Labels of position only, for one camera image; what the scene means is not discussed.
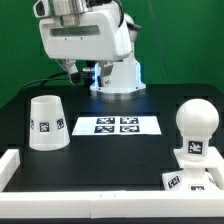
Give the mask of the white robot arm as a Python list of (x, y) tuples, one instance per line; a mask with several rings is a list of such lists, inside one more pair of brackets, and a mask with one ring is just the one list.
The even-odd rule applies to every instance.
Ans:
[(141, 27), (127, 15), (120, 0), (38, 0), (33, 6), (47, 55), (67, 72), (78, 61), (93, 61), (90, 93), (106, 99), (127, 99), (146, 89), (134, 55)]

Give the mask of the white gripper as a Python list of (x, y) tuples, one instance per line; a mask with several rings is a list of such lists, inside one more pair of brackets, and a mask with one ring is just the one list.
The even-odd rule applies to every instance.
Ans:
[(125, 22), (119, 25), (117, 6), (93, 7), (80, 15), (78, 26), (63, 27), (58, 17), (39, 23), (44, 49), (50, 58), (68, 74), (72, 84), (81, 82), (81, 72), (75, 60), (101, 61), (101, 86), (111, 84), (114, 63), (129, 56), (131, 42)]

